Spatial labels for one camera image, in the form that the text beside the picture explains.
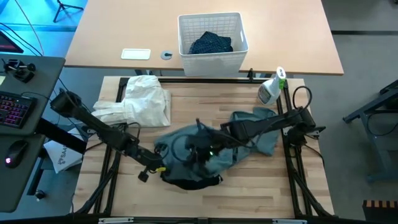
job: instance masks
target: wooden tabletop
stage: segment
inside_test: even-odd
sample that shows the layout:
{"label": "wooden tabletop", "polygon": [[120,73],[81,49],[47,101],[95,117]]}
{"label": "wooden tabletop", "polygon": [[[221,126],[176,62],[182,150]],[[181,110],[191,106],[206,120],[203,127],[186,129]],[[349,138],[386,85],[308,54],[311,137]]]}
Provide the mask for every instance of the wooden tabletop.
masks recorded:
{"label": "wooden tabletop", "polygon": [[[104,77],[99,100],[115,101],[120,77]],[[289,80],[291,92],[303,85],[302,79]],[[162,83],[172,94],[172,124],[167,128],[143,128],[140,145],[154,148],[154,140],[166,133],[195,123],[195,118],[214,128],[228,121],[236,110],[251,112],[262,106],[256,93],[258,84]],[[297,93],[298,105],[307,103],[304,91]],[[271,106],[277,111],[276,104]],[[136,129],[129,131],[136,134]],[[319,150],[315,140],[307,139],[310,147]],[[93,136],[88,147],[98,143]],[[79,209],[97,187],[105,145],[85,154],[78,179],[75,209]],[[309,189],[324,208],[333,213],[322,160],[303,147],[303,165]],[[224,218],[292,218],[294,216],[281,137],[275,154],[267,157],[251,154],[222,173],[224,181],[203,190],[186,191],[163,182],[158,174],[150,174],[147,183],[137,176],[144,167],[130,157],[122,157],[114,195],[113,216],[140,217],[224,217]],[[107,193],[103,197],[102,209]],[[299,197],[304,211],[302,197]]]}
{"label": "wooden tabletop", "polygon": [[[67,67],[181,70],[177,17],[239,12],[249,44],[241,72],[342,75],[321,0],[89,0]],[[151,49],[149,60],[122,60],[122,49]],[[170,50],[174,56],[163,60]]]}

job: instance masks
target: keyboard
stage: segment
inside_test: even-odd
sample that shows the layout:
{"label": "keyboard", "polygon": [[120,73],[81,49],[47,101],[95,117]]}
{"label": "keyboard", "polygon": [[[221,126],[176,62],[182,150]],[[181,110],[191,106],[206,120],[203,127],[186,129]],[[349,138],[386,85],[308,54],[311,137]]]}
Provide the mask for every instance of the keyboard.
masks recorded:
{"label": "keyboard", "polygon": [[37,99],[0,91],[0,125],[21,129]]}

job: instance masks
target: computer mouse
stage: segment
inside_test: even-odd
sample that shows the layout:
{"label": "computer mouse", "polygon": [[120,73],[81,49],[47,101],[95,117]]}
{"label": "computer mouse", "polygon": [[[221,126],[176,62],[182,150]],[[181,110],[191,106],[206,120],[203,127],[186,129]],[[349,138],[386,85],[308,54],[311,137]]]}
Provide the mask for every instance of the computer mouse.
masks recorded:
{"label": "computer mouse", "polygon": [[4,158],[6,167],[17,167],[21,163],[28,145],[29,143],[25,140],[18,140],[12,143],[6,152],[6,157]]}

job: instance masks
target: plastic basket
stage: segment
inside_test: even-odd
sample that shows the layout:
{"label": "plastic basket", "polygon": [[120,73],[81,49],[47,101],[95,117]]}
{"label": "plastic basket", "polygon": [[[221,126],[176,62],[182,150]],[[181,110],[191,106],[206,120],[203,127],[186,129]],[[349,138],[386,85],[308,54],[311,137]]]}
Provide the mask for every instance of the plastic basket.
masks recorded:
{"label": "plastic basket", "polygon": [[[234,52],[188,54],[189,49],[206,31],[230,37]],[[239,72],[249,50],[240,13],[192,14],[178,17],[178,42],[186,76],[222,76]]]}

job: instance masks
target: spray bottle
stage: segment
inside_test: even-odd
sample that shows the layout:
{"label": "spray bottle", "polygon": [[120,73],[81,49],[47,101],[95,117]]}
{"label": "spray bottle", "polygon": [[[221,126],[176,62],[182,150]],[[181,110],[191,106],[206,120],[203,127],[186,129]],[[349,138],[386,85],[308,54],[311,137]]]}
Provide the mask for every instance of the spray bottle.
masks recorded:
{"label": "spray bottle", "polygon": [[277,67],[276,76],[261,84],[257,97],[264,105],[271,105],[275,103],[280,95],[280,90],[283,89],[286,79],[285,70],[282,67]]}

